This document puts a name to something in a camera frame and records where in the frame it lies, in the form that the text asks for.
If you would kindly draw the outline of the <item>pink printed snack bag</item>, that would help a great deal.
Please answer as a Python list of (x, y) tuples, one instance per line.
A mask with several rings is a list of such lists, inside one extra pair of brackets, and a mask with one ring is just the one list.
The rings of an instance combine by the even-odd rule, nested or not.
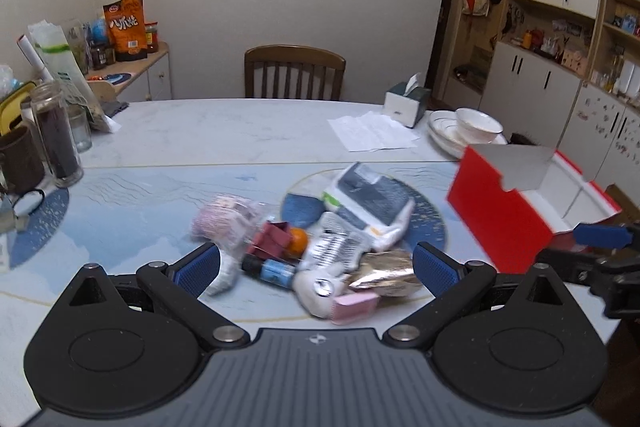
[(253, 237), (268, 215), (268, 206), (246, 197), (218, 194), (192, 221), (193, 236), (215, 243), (224, 251), (234, 251)]

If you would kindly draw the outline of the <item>blue round mouse pad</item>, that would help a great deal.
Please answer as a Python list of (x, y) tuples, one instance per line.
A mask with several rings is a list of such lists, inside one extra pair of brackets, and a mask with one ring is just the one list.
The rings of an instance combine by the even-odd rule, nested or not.
[(90, 76), (87, 78), (88, 81), (105, 81), (111, 84), (112, 86), (119, 86), (131, 79), (131, 75), (128, 72), (121, 72), (120, 74), (110, 74), (104, 76)]

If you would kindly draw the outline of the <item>white wall cabinet unit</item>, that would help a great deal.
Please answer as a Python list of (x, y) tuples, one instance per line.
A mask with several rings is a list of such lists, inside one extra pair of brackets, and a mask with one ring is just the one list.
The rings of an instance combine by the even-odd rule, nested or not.
[(436, 98), (639, 194), (639, 0), (445, 0)]

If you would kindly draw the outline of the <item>white paper sheet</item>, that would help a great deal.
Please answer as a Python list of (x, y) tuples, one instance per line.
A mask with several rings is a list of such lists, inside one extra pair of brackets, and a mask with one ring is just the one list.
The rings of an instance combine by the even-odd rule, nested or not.
[(329, 119), (328, 123), (349, 152), (376, 152), (416, 147), (420, 135), (392, 118), (369, 112)]

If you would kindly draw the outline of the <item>white side cabinet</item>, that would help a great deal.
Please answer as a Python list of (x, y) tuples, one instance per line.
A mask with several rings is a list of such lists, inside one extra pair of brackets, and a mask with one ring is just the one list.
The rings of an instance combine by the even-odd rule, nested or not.
[(119, 86), (112, 86), (105, 81), (88, 81), (100, 101), (137, 103), (172, 99), (170, 55), (166, 42), (160, 42), (158, 51), (144, 60), (116, 62), (101, 70), (90, 70), (87, 78), (121, 72), (128, 72), (131, 79)]

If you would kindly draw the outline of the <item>pink eraser block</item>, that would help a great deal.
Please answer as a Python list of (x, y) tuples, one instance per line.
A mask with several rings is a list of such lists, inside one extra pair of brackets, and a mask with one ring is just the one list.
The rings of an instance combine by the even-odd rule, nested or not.
[(335, 325), (359, 321), (371, 315), (379, 302), (380, 296), (373, 291), (338, 296), (333, 301), (330, 320)]

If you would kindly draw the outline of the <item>dark red small box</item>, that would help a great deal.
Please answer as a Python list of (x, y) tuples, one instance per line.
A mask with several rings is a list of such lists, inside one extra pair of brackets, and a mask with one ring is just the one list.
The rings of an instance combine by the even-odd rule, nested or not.
[(266, 221), (247, 246), (247, 254), (262, 260), (283, 259), (292, 243), (288, 222)]

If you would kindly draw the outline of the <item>blue labelled small bottle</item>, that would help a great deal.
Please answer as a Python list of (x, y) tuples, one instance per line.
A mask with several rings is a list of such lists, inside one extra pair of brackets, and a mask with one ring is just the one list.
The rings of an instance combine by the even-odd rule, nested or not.
[(296, 273), (294, 265), (273, 259), (262, 259), (253, 255), (243, 257), (241, 269), (252, 279), (278, 286), (288, 291), (293, 286)]

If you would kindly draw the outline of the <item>white gold-rimmed bowl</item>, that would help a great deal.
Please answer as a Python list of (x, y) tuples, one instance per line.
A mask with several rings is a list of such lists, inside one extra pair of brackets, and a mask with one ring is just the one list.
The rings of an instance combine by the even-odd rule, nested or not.
[(460, 107), (454, 116), (459, 134), (468, 143), (489, 144), (503, 132), (499, 121), (476, 109)]

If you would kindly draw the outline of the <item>red white cardboard box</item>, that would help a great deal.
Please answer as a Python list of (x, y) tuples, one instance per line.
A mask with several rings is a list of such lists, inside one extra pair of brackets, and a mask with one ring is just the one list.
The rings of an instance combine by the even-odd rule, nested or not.
[(556, 234), (622, 211), (565, 155), (533, 145), (467, 147), (447, 200), (496, 269), (518, 274)]

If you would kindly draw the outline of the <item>gold foil snack packet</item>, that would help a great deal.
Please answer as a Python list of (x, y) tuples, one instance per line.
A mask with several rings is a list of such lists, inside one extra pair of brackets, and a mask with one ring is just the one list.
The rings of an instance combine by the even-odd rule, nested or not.
[(405, 298), (420, 291), (411, 254), (402, 249), (365, 254), (358, 269), (349, 274), (351, 291), (372, 291), (381, 297)]

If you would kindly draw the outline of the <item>white plush pouch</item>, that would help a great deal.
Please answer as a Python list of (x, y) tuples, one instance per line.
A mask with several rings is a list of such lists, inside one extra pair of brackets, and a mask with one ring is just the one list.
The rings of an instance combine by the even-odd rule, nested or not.
[(345, 265), (335, 262), (323, 268), (298, 271), (292, 289), (307, 313), (326, 320), (331, 316), (335, 299), (344, 293), (347, 277)]

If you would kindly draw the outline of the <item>small drinking glass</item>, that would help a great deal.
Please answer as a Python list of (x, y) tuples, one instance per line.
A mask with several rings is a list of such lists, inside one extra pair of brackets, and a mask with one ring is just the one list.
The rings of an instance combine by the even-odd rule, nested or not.
[(84, 153), (92, 147), (91, 129), (84, 106), (69, 105), (66, 107), (70, 129), (78, 153)]

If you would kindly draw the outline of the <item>silver foil printed sachet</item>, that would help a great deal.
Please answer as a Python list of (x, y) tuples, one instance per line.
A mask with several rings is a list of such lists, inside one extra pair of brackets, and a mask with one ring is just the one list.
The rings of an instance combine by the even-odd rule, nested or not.
[(326, 211), (322, 213), (298, 269), (324, 269), (339, 263), (345, 273), (354, 272), (361, 257), (370, 249), (371, 241), (367, 234), (336, 213)]

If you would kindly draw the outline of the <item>orange snack bag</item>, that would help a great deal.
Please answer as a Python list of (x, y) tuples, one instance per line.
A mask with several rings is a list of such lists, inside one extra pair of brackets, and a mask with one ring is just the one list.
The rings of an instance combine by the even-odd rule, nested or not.
[(103, 14), (117, 62), (143, 60), (148, 56), (143, 0), (106, 4)]

